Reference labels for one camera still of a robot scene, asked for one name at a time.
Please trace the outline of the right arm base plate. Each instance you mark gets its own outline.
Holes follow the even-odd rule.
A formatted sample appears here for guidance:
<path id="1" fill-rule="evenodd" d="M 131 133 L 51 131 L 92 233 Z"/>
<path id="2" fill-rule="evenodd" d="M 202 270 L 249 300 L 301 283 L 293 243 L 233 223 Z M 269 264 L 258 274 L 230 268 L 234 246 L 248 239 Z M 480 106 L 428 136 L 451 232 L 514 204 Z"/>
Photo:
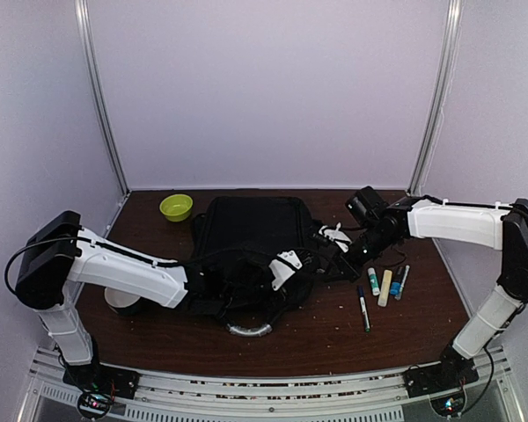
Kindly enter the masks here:
<path id="1" fill-rule="evenodd" d="M 457 369 L 452 364 L 439 362 L 425 367 L 413 366 L 403 373 L 404 384 L 410 398 L 460 389 L 479 379 L 478 371 L 473 364 Z"/>

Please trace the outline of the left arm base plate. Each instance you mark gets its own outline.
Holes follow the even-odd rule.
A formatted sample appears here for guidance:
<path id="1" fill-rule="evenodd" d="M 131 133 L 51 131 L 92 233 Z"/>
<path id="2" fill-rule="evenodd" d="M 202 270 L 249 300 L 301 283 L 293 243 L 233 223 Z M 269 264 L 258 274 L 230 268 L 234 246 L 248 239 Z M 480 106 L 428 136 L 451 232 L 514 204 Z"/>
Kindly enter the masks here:
<path id="1" fill-rule="evenodd" d="M 82 391 L 133 399 L 139 378 L 139 373 L 133 370 L 109 367 L 103 364 L 90 364 L 83 366 L 66 365 L 62 380 Z"/>

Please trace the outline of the white green glue stick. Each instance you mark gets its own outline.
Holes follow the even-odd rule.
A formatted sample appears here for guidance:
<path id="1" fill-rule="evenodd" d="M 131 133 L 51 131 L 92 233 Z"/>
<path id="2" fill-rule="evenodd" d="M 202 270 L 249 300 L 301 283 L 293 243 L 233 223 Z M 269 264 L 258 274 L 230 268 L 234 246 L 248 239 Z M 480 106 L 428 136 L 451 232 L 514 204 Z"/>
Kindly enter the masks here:
<path id="1" fill-rule="evenodd" d="M 369 267 L 367 269 L 367 274 L 368 274 L 370 289 L 371 289 L 372 294 L 374 296 L 379 296 L 380 288 L 378 284 L 378 277 L 377 277 L 376 270 L 373 267 Z"/>

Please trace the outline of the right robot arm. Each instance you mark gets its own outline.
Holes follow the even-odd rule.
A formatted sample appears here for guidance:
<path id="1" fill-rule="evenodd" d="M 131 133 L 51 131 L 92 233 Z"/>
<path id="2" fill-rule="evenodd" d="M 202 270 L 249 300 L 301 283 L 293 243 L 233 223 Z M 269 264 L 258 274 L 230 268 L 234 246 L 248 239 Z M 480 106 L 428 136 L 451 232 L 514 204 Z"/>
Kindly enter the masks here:
<path id="1" fill-rule="evenodd" d="M 362 234 L 350 239 L 341 226 L 325 229 L 344 265 L 359 272 L 385 249 L 409 238 L 435 238 L 486 246 L 502 254 L 501 273 L 488 298 L 444 349 L 434 381 L 453 387 L 467 363 L 528 303 L 528 200 L 470 204 L 424 195 L 388 204 L 372 187 L 354 193 L 346 208 Z"/>

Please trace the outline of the black green marker pen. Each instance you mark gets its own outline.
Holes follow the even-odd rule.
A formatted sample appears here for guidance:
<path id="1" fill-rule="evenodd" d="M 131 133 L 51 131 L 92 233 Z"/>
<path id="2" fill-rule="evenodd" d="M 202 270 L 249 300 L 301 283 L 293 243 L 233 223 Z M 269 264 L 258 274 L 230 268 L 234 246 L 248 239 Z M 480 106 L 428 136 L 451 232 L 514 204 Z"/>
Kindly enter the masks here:
<path id="1" fill-rule="evenodd" d="M 363 317 L 364 331 L 366 333 L 369 333 L 370 332 L 370 319 L 369 319 L 369 314 L 368 314 L 367 305 L 365 301 L 363 287 L 358 285 L 356 290 L 357 290 L 357 294 L 358 294 L 358 298 L 360 302 L 360 309 L 361 309 L 361 313 Z"/>

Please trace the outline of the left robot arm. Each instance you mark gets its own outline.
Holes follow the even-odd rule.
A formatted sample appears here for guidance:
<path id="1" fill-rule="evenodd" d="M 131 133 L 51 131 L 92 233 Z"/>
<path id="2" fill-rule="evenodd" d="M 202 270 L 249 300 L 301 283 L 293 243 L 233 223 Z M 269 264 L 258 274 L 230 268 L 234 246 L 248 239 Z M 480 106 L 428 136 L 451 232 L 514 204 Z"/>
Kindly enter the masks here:
<path id="1" fill-rule="evenodd" d="M 209 291 L 207 272 L 201 266 L 114 244 L 82 227 L 80 215 L 70 210 L 30 237 L 17 254 L 22 261 L 10 291 L 40 313 L 65 362 L 90 390 L 103 389 L 109 373 L 97 362 L 92 336 L 78 316 L 66 282 L 108 287 L 200 315 L 216 315 L 225 304 L 219 294 Z"/>

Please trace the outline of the black student backpack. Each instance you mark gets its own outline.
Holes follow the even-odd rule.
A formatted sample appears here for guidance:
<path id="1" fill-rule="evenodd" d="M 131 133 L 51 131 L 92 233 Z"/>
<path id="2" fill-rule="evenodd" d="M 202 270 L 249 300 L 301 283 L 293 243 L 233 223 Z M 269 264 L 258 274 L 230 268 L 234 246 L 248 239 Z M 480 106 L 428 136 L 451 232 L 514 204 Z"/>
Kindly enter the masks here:
<path id="1" fill-rule="evenodd" d="M 283 313 L 307 300 L 316 281 L 338 271 L 320 228 L 321 222 L 297 197 L 213 199 L 192 222 L 191 260 L 207 272 L 209 291 L 225 304 L 218 314 L 202 316 L 214 317 L 239 337 L 271 333 Z M 291 250 L 303 267 L 274 291 L 268 265 Z"/>

